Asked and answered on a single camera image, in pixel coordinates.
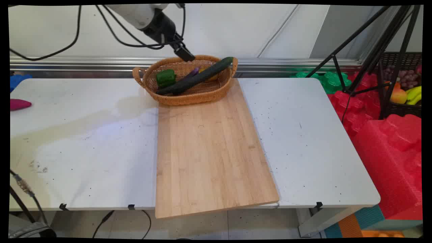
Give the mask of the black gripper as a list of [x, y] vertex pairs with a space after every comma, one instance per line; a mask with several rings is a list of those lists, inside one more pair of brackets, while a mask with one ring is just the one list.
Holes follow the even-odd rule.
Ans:
[[141, 31], [156, 44], [144, 44], [145, 47], [160, 49], [162, 46], [170, 45], [183, 61], [193, 61], [195, 56], [186, 48], [181, 36], [176, 31], [174, 22], [165, 15], [161, 9], [154, 9], [152, 20]]

